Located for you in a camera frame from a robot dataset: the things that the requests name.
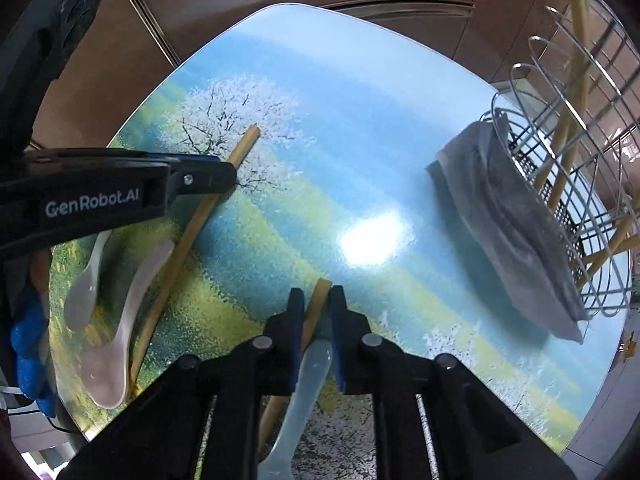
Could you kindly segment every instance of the plastic spoon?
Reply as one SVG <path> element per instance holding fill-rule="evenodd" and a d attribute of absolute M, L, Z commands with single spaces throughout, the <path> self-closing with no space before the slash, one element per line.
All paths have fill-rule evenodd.
<path fill-rule="evenodd" d="M 129 391 L 129 343 L 133 322 L 148 286 L 173 250 L 171 240 L 154 247 L 133 277 L 113 340 L 104 346 L 86 348 L 80 355 L 80 378 L 98 406 L 110 410 L 125 400 Z"/>
<path fill-rule="evenodd" d="M 291 459 L 331 365 L 331 343 L 318 339 L 306 349 L 298 385 L 268 457 L 258 464 L 258 480 L 293 480 Z"/>
<path fill-rule="evenodd" d="M 102 231 L 95 239 L 89 263 L 74 280 L 66 292 L 64 307 L 65 323 L 69 330 L 81 332 L 89 324 L 91 314 L 95 308 L 95 298 L 98 294 L 98 276 L 100 275 L 100 261 L 105 243 L 111 236 L 111 230 Z"/>

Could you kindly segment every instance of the light blue spoon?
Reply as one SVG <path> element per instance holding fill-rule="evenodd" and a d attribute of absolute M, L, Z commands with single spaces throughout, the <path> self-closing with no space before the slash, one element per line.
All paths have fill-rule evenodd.
<path fill-rule="evenodd" d="M 276 443 L 269 456 L 258 464 L 258 480 L 293 480 L 291 459 L 326 379 L 331 358 L 331 343 L 323 339 L 314 341 L 306 349 L 296 391 L 289 401 Z"/>

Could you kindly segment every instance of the black cable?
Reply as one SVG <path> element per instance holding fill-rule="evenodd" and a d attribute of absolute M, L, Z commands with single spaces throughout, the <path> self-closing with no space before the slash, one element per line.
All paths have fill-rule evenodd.
<path fill-rule="evenodd" d="M 72 435 L 82 435 L 82 433 L 80 431 L 65 430 L 65 428 L 60 428 L 59 426 L 56 426 L 49 417 L 47 417 L 47 420 L 49 421 L 49 424 L 51 425 L 51 427 L 54 430 L 62 431 L 62 433 L 69 433 L 69 434 L 72 434 Z"/>
<path fill-rule="evenodd" d="M 9 416 L 14 416 L 14 415 L 28 415 L 29 413 L 40 413 L 40 410 L 30 410 L 28 412 L 13 412 L 13 413 L 9 413 Z"/>

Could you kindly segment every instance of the wire basket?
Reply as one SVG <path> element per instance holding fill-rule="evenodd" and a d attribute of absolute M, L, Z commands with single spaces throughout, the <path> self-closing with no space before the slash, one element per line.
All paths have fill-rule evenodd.
<path fill-rule="evenodd" d="M 546 8 L 558 31 L 529 38 L 532 63 L 512 67 L 483 119 L 509 125 L 505 148 L 562 225 L 588 314 L 615 316 L 636 306 L 629 250 L 640 233 L 640 162 L 632 167 L 640 158 L 640 57 L 603 0 L 583 0 L 582 9 L 570 2 L 565 12 Z"/>

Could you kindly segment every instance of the gray cloth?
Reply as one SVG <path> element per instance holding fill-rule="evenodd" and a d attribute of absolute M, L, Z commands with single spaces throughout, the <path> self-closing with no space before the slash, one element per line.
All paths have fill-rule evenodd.
<path fill-rule="evenodd" d="M 577 321 L 587 313 L 561 227 L 514 167 L 494 125 L 470 124 L 436 158 L 460 216 L 513 305 L 553 335 L 582 343 Z"/>

